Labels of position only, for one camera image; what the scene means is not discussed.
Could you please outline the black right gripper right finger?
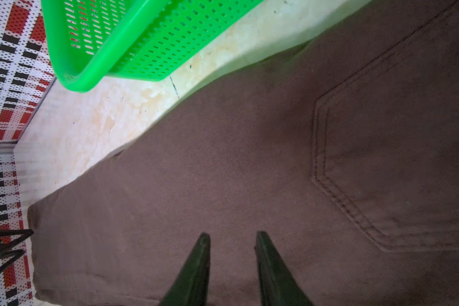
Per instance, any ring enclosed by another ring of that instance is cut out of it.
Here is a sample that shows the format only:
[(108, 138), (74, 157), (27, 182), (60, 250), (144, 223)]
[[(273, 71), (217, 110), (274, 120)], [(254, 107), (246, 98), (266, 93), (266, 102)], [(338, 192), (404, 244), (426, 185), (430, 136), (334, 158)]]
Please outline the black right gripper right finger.
[(257, 232), (255, 251), (262, 305), (313, 305), (294, 280), (267, 232)]

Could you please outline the brown trousers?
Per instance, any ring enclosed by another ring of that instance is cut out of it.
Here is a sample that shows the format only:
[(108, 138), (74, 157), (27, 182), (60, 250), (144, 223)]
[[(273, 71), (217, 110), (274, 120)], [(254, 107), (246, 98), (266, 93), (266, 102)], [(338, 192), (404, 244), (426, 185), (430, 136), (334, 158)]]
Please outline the brown trousers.
[(316, 305), (459, 305), (459, 1), (373, 1), (196, 91), (30, 206), (36, 297), (157, 305), (202, 233), (259, 305), (267, 232)]

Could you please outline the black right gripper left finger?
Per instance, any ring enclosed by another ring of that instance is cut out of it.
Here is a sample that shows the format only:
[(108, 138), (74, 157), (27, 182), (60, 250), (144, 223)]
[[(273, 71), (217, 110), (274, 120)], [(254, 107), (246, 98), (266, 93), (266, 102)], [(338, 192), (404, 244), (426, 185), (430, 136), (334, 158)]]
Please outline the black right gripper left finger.
[(206, 305), (209, 279), (210, 235), (202, 233), (159, 305)]

